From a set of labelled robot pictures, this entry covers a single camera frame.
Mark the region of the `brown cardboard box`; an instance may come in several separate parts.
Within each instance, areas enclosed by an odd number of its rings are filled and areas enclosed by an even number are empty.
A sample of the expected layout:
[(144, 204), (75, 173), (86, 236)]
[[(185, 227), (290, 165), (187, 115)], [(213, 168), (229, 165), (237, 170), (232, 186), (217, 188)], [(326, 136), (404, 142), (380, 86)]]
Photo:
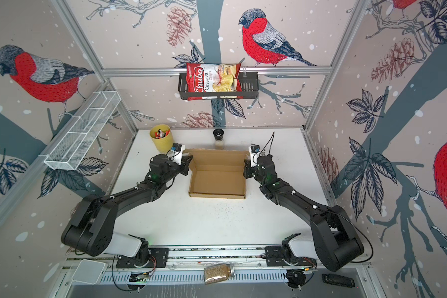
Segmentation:
[(212, 199), (245, 199), (246, 151), (188, 149), (191, 181), (189, 196)]

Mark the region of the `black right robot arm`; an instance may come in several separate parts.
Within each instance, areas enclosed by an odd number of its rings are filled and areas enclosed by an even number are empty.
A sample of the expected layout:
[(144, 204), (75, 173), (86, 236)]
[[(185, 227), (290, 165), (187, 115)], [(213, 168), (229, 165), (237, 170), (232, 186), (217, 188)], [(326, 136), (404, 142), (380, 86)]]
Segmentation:
[(245, 160), (243, 176), (254, 178), (268, 200), (290, 210), (309, 225), (317, 258), (330, 271), (338, 271), (365, 252), (345, 210), (319, 204), (297, 192), (278, 177), (272, 155), (258, 157), (256, 165)]

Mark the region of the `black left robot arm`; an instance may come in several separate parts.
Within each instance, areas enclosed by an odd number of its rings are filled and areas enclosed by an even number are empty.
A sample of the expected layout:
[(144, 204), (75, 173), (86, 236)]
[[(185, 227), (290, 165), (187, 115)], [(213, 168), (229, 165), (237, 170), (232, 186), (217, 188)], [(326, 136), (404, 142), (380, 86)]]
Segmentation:
[(176, 163), (165, 154), (150, 160), (150, 169), (136, 186), (110, 196), (91, 194), (77, 205), (65, 227), (61, 242), (89, 256), (103, 253), (135, 257), (145, 244), (142, 238), (114, 232), (116, 219), (132, 209), (158, 200), (179, 175), (186, 176), (193, 156), (182, 156)]

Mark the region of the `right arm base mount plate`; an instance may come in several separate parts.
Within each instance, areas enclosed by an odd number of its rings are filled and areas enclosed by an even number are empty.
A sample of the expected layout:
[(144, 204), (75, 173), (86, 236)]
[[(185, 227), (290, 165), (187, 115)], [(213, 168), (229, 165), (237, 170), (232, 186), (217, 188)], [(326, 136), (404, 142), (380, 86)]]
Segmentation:
[(268, 267), (306, 266), (317, 267), (317, 260), (308, 257), (296, 257), (282, 246), (267, 246), (264, 248), (264, 259)]

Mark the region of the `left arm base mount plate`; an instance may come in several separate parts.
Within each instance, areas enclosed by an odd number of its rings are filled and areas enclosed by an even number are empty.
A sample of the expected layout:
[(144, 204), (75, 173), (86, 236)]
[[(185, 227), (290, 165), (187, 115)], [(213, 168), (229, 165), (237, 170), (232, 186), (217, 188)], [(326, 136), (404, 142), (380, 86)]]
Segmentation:
[(142, 248), (135, 257), (117, 257), (115, 267), (118, 269), (165, 268), (169, 248)]

